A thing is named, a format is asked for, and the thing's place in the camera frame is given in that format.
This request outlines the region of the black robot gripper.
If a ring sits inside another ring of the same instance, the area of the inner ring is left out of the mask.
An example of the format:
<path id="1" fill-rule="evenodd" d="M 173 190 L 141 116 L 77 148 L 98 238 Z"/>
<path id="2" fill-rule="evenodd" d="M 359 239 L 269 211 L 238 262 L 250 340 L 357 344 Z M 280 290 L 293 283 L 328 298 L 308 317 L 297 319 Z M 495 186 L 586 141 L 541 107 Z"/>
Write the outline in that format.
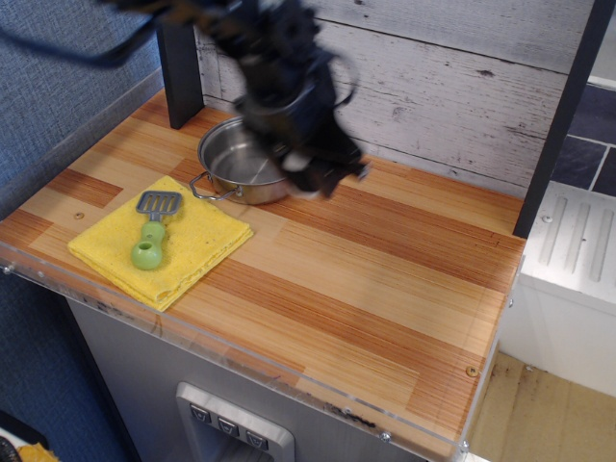
<path id="1" fill-rule="evenodd" d="M 315 192 L 324 197 L 330 197 L 349 175 L 363 178 L 369 171 L 361 150 L 336 120 L 339 106 L 327 66 L 310 69 L 298 95 L 284 105 L 267 107 L 250 93 L 238 100 L 244 122 L 258 134 L 286 177 L 291 179 L 298 172 L 295 152 L 312 158 Z"/>

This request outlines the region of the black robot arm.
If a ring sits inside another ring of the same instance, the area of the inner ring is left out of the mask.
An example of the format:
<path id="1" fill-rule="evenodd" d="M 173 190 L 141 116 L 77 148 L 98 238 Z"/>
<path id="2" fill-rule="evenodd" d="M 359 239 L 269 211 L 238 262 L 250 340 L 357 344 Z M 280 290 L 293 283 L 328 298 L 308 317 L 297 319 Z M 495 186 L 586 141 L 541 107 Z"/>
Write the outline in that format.
<path id="1" fill-rule="evenodd" d="M 361 149 L 340 125 L 357 88 L 355 64 L 317 43 L 313 9 L 300 1 L 115 1 L 158 23 L 191 25 L 235 60 L 245 93 L 244 126 L 300 193 L 329 197 L 367 172 Z"/>

